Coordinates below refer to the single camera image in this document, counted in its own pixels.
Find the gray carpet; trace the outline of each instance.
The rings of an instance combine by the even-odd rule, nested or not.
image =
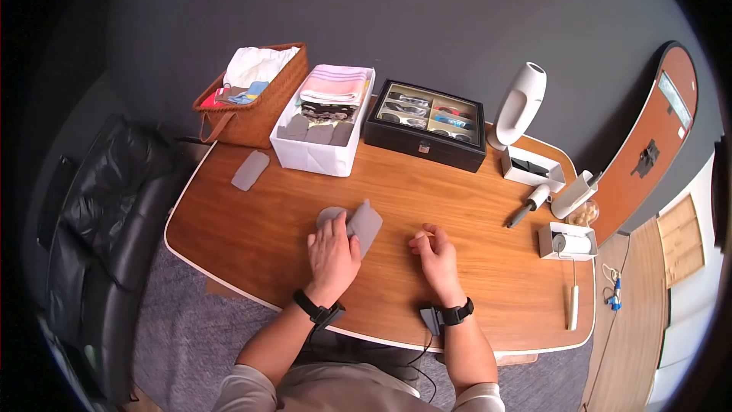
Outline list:
[[[166,411],[210,410],[243,344],[275,315],[246,298],[208,294],[205,286],[203,274],[160,242],[140,310],[133,375]],[[541,354],[532,364],[499,367],[507,410],[577,410],[591,351],[592,339],[574,350]],[[437,385],[432,403],[449,410],[454,394],[444,365],[428,353],[420,369]],[[434,391],[422,376],[417,389],[425,400]]]

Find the left hand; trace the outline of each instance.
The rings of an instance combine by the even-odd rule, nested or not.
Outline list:
[[[331,307],[351,286],[361,268],[361,243],[345,233],[345,211],[329,219],[317,234],[307,236],[313,280],[304,289],[316,305]]]

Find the table edge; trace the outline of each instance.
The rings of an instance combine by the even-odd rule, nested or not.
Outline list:
[[[529,138],[529,139],[535,140],[536,142],[543,143],[546,146],[552,147],[555,150],[562,152],[562,154],[567,157],[567,160],[570,162],[570,164],[572,164],[572,170],[575,172],[575,178],[576,178],[576,176],[577,176],[577,170],[575,169],[575,163],[572,162],[572,160],[570,159],[570,157],[562,149],[557,148],[554,145],[551,145],[549,143],[542,142],[541,140],[535,139],[534,137],[530,137],[530,136],[526,136],[526,137]],[[176,209],[178,208],[178,204],[183,199],[183,196],[185,195],[185,192],[188,190],[188,186],[190,185],[190,182],[193,181],[193,179],[196,177],[196,174],[198,173],[198,170],[201,168],[201,165],[203,165],[203,163],[206,161],[206,158],[209,157],[209,154],[214,149],[214,147],[218,144],[218,142],[219,141],[216,140],[211,145],[211,147],[209,147],[209,150],[206,151],[206,154],[204,154],[204,157],[201,159],[201,162],[198,163],[198,166],[196,166],[196,169],[193,171],[193,174],[191,174],[190,178],[188,179],[188,182],[186,182],[185,187],[183,188],[183,191],[181,192],[180,196],[178,196],[178,199],[176,200],[176,203],[173,206],[173,209],[170,210],[170,215],[168,216],[168,219],[165,221],[165,229],[163,230],[163,233],[162,233],[162,239],[165,242],[165,248],[167,248],[170,253],[173,253],[175,256],[177,256],[178,259],[183,260],[184,262],[186,262],[188,264],[188,266],[191,266],[195,270],[198,270],[199,272],[201,272],[203,275],[205,275],[209,279],[212,279],[212,280],[215,280],[216,282],[219,282],[221,285],[224,285],[226,288],[228,288],[228,289],[230,289],[230,290],[232,290],[232,291],[234,291],[234,292],[242,295],[245,298],[249,298],[249,299],[251,299],[252,301],[254,301],[254,302],[258,303],[258,304],[261,304],[264,307],[267,307],[267,308],[272,309],[272,310],[274,310],[276,312],[279,312],[279,311],[282,310],[282,308],[277,307],[274,304],[271,304],[270,302],[267,302],[267,301],[265,301],[263,299],[260,299],[260,298],[258,298],[256,296],[253,296],[253,295],[251,295],[251,294],[249,294],[249,293],[247,293],[247,292],[245,292],[245,291],[243,291],[241,289],[238,289],[237,287],[235,287],[231,283],[228,283],[224,279],[221,279],[221,278],[215,276],[214,274],[211,274],[207,270],[201,268],[198,264],[195,264],[193,261],[189,260],[188,258],[186,258],[185,256],[183,256],[182,254],[178,253],[168,243],[168,225],[170,224],[170,220],[173,219],[173,216],[176,213]],[[567,345],[567,346],[563,346],[563,347],[537,348],[536,350],[494,351],[493,352],[493,355],[496,356],[496,357],[498,357],[498,356],[507,356],[507,355],[533,355],[535,353],[548,353],[548,352],[556,352],[556,351],[570,350],[572,348],[578,348],[578,347],[581,347],[584,344],[586,344],[587,341],[592,336],[592,334],[594,333],[594,325],[595,325],[595,320],[597,318],[597,278],[595,277],[596,272],[595,272],[594,258],[591,260],[591,262],[592,262],[592,277],[593,277],[593,280],[592,280],[592,301],[593,301],[594,305],[592,306],[592,327],[590,328],[590,331],[587,334],[587,338],[585,338],[584,341],[582,341],[579,344]],[[380,339],[378,337],[368,336],[366,334],[356,333],[356,332],[353,332],[353,331],[349,331],[347,329],[336,328],[334,326],[326,326],[326,329],[328,329],[329,331],[333,331],[333,332],[339,333],[339,334],[343,334],[345,336],[351,336],[351,337],[356,337],[357,339],[367,340],[367,341],[372,342],[372,343],[385,344],[385,345],[390,345],[392,347],[407,348],[409,350],[416,350],[416,351],[423,351],[423,350],[425,350],[425,346],[424,345],[407,344],[407,343],[397,342],[397,341],[394,341],[394,340]],[[429,351],[429,352],[443,352],[443,349],[442,348],[437,348],[437,347],[430,347],[430,348],[427,349],[427,351]]]

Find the woven basket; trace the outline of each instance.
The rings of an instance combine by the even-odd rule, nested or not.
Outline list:
[[[193,102],[193,110],[201,114],[201,142],[210,143],[219,140],[234,145],[271,148],[270,132],[309,72],[307,47],[305,43],[260,47],[277,51],[289,50],[292,47],[298,47],[300,50],[279,71],[277,77],[262,91],[262,94],[250,104],[201,106],[216,89],[223,87],[226,72],[216,78],[216,81],[198,96]],[[206,123],[212,129],[208,137],[204,136]]]

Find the shirt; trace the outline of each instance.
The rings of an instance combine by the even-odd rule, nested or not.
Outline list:
[[[279,387],[260,371],[235,364],[221,382],[214,412],[434,412],[406,383],[361,364],[314,363],[292,368]],[[455,400],[455,412],[505,412],[497,383],[478,383]]]

